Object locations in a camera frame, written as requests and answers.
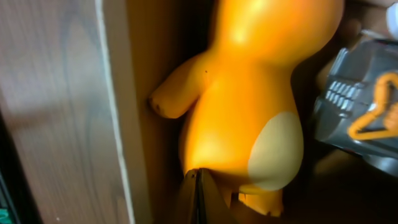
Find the orange bear figurine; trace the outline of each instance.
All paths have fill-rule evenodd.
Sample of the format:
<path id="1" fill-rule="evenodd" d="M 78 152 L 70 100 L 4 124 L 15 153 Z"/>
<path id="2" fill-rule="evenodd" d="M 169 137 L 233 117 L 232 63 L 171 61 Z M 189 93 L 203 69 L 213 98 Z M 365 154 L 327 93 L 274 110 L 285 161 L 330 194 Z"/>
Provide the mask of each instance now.
<path id="1" fill-rule="evenodd" d="M 222 0 L 206 52 L 179 66 L 150 96 L 165 118 L 190 114 L 180 160 L 208 169 L 231 194 L 267 215 L 283 211 L 282 188 L 303 157 L 290 77 L 336 32 L 343 0 Z"/>

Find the toy head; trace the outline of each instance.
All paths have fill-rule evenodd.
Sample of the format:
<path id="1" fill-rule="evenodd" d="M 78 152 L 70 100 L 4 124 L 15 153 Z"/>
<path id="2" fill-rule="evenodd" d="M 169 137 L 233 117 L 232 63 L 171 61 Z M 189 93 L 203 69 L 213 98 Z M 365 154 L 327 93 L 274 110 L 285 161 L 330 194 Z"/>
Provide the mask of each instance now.
<path id="1" fill-rule="evenodd" d="M 221 0 L 213 47 L 226 55 L 295 66 L 333 36 L 343 0 Z"/>

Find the gray plastic object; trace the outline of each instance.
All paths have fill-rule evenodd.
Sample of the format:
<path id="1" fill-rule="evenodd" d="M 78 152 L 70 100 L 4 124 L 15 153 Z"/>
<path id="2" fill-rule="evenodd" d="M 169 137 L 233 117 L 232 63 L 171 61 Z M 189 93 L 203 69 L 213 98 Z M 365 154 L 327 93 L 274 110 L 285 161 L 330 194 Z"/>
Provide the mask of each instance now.
<path id="1" fill-rule="evenodd" d="M 355 120 L 374 108 L 374 84 L 386 72 L 398 72 L 398 42 L 368 40 L 352 51 L 341 49 L 315 103 L 315 138 L 359 154 L 372 166 L 398 177 L 398 138 L 357 141 L 347 133 Z M 389 106 L 397 101 L 398 91 L 391 91 Z M 384 117 L 365 131 L 384 129 Z"/>

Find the wood grain panel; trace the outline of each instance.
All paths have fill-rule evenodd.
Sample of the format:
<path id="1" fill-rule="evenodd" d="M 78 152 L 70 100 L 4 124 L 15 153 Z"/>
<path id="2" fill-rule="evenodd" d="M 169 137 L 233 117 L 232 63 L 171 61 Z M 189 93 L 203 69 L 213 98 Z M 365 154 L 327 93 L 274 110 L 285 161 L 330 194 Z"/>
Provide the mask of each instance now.
<path id="1" fill-rule="evenodd" d="M 0 1 L 0 108 L 44 223 L 128 223 L 95 0 Z"/>

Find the white cap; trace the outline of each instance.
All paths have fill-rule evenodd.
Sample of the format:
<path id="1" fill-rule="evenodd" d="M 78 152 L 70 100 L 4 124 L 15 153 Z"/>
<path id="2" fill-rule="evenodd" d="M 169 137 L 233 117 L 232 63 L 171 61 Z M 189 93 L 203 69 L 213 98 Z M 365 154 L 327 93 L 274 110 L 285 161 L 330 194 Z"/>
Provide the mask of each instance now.
<path id="1" fill-rule="evenodd" d="M 398 40 L 398 2 L 387 9 L 386 20 L 391 36 Z"/>

